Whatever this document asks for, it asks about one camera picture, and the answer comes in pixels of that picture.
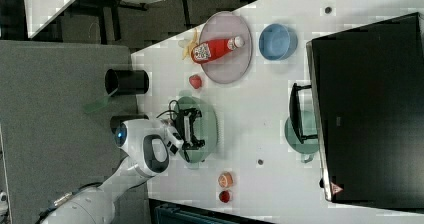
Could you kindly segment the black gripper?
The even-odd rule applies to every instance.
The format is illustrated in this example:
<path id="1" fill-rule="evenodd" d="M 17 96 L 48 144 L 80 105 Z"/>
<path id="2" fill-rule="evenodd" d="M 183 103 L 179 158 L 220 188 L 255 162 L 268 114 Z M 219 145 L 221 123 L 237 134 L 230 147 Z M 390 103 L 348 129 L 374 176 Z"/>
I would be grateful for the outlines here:
<path id="1" fill-rule="evenodd" d="M 194 134 L 194 122 L 202 117 L 200 110 L 188 108 L 180 110 L 175 120 L 175 128 L 183 139 L 183 150 L 198 150 L 205 145 L 205 141 L 198 139 Z"/>

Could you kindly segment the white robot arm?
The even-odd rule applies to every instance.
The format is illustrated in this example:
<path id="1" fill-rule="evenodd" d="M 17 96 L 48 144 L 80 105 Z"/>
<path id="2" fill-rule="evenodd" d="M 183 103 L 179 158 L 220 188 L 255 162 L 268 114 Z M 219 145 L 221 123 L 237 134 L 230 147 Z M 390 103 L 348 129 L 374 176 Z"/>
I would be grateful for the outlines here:
<path id="1" fill-rule="evenodd" d="M 202 117 L 197 108 L 180 110 L 174 118 L 117 116 L 112 126 L 117 147 L 126 153 L 116 171 L 100 184 L 64 194 L 41 212 L 36 224 L 110 224 L 117 200 L 128 190 L 163 173 L 170 157 L 198 143 L 193 124 Z"/>

